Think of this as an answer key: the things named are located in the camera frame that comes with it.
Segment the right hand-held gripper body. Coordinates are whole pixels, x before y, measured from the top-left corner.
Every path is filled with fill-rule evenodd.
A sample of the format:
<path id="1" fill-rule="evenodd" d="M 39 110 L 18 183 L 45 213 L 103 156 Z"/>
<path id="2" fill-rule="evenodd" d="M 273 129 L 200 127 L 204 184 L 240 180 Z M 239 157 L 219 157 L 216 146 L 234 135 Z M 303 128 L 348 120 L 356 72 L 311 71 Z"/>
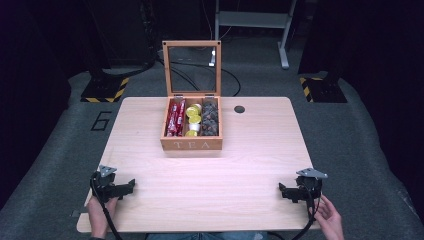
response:
<path id="1" fill-rule="evenodd" d="M 328 178 L 326 173 L 314 168 L 297 171 L 296 183 L 300 192 L 300 200 L 311 200 L 321 197 L 323 180 Z"/>

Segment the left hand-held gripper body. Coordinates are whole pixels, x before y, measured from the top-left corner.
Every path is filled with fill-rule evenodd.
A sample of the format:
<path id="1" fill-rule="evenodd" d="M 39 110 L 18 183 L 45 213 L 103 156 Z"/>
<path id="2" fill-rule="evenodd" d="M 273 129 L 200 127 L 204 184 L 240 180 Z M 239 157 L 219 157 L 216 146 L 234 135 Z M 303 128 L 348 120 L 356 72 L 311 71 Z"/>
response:
<path id="1" fill-rule="evenodd" d="M 100 165 L 98 170 L 91 175 L 92 194 L 102 203 L 107 203 L 111 198 L 116 197 L 115 171 L 116 168 Z"/>

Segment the person's left hand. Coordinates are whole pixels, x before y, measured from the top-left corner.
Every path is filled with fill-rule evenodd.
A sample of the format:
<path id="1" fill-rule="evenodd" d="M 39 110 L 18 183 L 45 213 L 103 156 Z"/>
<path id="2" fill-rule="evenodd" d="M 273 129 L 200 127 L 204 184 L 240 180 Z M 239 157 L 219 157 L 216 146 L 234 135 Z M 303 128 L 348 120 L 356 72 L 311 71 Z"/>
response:
<path id="1" fill-rule="evenodd" d="M 91 225 L 91 238 L 105 240 L 109 223 L 103 212 L 103 207 L 96 197 L 91 197 L 86 207 Z"/>

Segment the person's right hand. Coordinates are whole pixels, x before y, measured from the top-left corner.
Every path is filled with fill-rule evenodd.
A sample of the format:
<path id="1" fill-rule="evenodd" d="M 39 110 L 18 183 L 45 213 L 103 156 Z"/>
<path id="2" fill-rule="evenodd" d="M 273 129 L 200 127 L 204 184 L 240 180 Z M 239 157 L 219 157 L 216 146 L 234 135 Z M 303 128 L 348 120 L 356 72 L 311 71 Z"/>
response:
<path id="1" fill-rule="evenodd" d="M 333 203 L 325 195 L 322 195 L 316 208 L 317 210 L 314 217 L 320 225 L 326 239 L 345 240 L 342 217 Z"/>

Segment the wooden box with glass lid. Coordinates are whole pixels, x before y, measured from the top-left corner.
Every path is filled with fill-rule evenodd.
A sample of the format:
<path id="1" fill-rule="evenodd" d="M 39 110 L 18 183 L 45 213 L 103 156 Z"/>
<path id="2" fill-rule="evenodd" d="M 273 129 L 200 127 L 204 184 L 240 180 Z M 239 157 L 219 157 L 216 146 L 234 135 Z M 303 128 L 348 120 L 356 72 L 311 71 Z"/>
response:
<path id="1" fill-rule="evenodd" d="M 165 40 L 162 42 L 167 104 L 161 130 L 165 151 L 220 150 L 223 146 L 221 108 L 221 42 L 219 40 Z M 182 136 L 166 136 L 166 121 L 171 102 L 186 100 L 192 104 L 214 102 L 218 108 L 218 136 L 203 136 L 202 127 L 195 137 L 186 137 L 189 118 L 185 114 Z"/>

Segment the red stick sachet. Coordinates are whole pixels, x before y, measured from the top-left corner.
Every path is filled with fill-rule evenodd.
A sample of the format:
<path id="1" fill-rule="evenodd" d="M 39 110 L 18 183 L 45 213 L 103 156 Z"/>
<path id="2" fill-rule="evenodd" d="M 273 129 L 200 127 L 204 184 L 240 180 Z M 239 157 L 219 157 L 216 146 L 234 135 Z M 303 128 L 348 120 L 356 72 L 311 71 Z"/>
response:
<path id="1" fill-rule="evenodd" d="M 175 112 L 175 117 L 174 117 L 174 124 L 175 124 L 175 132 L 173 136 L 177 136 L 177 118 L 178 118 L 178 113 L 179 113 L 179 108 L 180 108 L 180 102 L 175 102 L 176 104 L 176 112 Z"/>
<path id="2" fill-rule="evenodd" d="M 177 118 L 177 136 L 178 137 L 182 136 L 182 130 L 183 130 L 184 119 L 185 119 L 185 105 L 186 105 L 186 100 L 185 99 L 181 100 L 178 118 Z"/>
<path id="3" fill-rule="evenodd" d="M 167 115 L 167 125 L 166 125 L 166 136 L 171 137 L 174 135 L 175 132 L 175 124 L 174 124 L 174 117 L 176 112 L 176 104 L 174 102 L 171 102 L 169 105 L 168 115 Z"/>

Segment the black stand base striped tape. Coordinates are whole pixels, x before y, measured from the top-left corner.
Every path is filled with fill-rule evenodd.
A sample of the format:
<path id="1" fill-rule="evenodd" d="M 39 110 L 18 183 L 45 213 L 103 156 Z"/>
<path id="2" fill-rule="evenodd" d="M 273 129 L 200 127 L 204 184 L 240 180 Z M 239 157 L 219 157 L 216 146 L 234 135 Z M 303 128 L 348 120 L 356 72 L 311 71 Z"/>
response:
<path id="1" fill-rule="evenodd" d="M 81 94 L 82 102 L 117 102 L 124 93 L 129 77 L 109 74 L 103 70 L 90 70 L 91 79 Z"/>
<path id="2" fill-rule="evenodd" d="M 303 93 L 308 102 L 312 103 L 346 103 L 344 96 L 337 82 L 331 82 L 326 78 L 301 77 L 300 83 Z"/>

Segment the pile of dark packets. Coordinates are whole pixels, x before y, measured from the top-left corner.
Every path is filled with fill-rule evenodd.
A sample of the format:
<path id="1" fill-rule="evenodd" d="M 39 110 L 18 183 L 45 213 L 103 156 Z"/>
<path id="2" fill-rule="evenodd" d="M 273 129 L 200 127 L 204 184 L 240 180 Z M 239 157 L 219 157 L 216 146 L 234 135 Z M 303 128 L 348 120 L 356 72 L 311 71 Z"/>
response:
<path id="1" fill-rule="evenodd" d="M 202 109 L 202 135 L 218 136 L 218 108 L 214 102 L 206 102 Z"/>

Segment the white metal desk frame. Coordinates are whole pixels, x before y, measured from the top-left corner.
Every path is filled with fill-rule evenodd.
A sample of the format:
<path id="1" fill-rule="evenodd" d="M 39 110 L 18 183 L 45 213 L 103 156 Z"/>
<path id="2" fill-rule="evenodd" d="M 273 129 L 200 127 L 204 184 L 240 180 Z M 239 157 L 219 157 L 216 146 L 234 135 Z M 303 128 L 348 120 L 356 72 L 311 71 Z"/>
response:
<path id="1" fill-rule="evenodd" d="M 294 17 L 294 12 L 298 0 L 289 0 L 289 10 L 287 13 L 262 13 L 262 12 L 240 12 L 223 11 L 220 9 L 220 0 L 215 0 L 215 26 L 213 37 L 220 39 L 220 27 L 252 27 L 252 28 L 274 28 L 282 29 L 283 35 L 277 43 L 281 67 L 289 69 L 289 62 L 286 51 L 286 42 Z"/>

